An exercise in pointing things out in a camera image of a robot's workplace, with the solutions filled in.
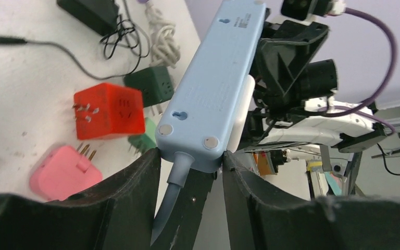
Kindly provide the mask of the light green charger plug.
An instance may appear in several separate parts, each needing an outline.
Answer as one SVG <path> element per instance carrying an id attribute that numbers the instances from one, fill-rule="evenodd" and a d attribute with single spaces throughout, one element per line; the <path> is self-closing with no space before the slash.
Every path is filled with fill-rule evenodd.
<path id="1" fill-rule="evenodd" d="M 144 154 L 149 149 L 156 148 L 155 140 L 156 124 L 150 118 L 145 118 L 145 133 L 128 137 L 130 148 L 134 148 L 135 154 Z"/>

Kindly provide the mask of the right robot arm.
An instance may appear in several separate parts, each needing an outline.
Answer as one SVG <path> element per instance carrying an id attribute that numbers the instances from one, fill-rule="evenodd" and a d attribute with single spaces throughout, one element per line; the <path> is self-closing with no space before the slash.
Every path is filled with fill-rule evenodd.
<path id="1" fill-rule="evenodd" d="M 359 104 L 335 100 L 335 62 L 313 61 L 328 35 L 317 22 L 264 23 L 250 71 L 256 108 L 247 114 L 240 149 L 317 144 L 358 153 L 396 132 L 375 116 L 375 96 Z"/>

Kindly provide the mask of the black power adapter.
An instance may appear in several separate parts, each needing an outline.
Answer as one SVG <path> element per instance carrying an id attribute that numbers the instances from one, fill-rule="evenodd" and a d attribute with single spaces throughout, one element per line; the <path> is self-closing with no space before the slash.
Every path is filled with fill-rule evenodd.
<path id="1" fill-rule="evenodd" d="M 117 28 L 119 6 L 110 0 L 57 0 L 57 5 L 101 36 Z"/>

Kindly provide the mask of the light blue power strip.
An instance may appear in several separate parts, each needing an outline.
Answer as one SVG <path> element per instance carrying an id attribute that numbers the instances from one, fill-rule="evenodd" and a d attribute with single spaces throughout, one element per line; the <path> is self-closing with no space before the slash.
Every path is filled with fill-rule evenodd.
<path id="1" fill-rule="evenodd" d="M 171 172 L 216 171 L 265 20 L 263 1 L 224 1 L 156 130 Z"/>

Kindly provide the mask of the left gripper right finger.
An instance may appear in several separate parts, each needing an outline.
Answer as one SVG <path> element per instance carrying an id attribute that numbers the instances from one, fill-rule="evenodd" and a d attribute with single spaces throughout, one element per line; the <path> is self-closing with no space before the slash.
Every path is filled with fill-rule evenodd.
<path id="1" fill-rule="evenodd" d="M 223 156 L 232 249 L 400 249 L 400 199 L 322 196 L 307 201 Z"/>

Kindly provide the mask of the red pink plug adapter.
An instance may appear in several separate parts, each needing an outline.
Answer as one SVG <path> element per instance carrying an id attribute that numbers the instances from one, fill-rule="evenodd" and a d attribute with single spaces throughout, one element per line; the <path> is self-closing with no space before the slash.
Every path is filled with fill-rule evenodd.
<path id="1" fill-rule="evenodd" d="M 142 92 L 100 83 L 73 96 L 79 140 L 109 140 L 145 133 Z"/>

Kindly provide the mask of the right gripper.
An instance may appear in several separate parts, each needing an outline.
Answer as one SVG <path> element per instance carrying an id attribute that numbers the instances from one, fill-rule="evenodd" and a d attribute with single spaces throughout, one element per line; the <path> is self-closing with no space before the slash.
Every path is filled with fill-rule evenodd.
<path id="1" fill-rule="evenodd" d="M 254 91 L 258 107 L 280 114 L 331 95 L 331 61 L 312 61 L 329 31 L 317 22 L 264 22 L 250 71 L 265 84 Z"/>

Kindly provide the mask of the dark green cube socket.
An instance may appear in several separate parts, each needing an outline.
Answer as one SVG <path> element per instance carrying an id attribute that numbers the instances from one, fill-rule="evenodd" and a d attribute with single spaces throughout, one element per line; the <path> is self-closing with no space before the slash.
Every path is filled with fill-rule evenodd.
<path id="1" fill-rule="evenodd" d="M 123 77 L 125 86 L 142 93 L 143 107 L 155 107 L 159 115 L 163 113 L 162 103 L 174 94 L 171 76 L 165 66 L 152 66 Z"/>

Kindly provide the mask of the white wall adapter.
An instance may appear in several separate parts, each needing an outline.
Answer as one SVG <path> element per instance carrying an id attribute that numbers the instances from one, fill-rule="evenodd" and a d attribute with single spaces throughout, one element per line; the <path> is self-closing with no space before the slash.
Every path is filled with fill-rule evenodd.
<path id="1" fill-rule="evenodd" d="M 236 119 L 227 144 L 227 150 L 233 153 L 238 150 L 254 88 L 255 79 L 251 75 L 247 75 L 243 96 L 238 103 Z"/>

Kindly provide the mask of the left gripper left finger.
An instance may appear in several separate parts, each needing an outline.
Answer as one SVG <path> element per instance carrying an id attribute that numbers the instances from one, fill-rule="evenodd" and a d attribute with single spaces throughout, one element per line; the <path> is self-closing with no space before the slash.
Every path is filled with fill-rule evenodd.
<path id="1" fill-rule="evenodd" d="M 155 148 L 64 201 L 0 194 L 0 249 L 149 249 L 160 166 Z"/>

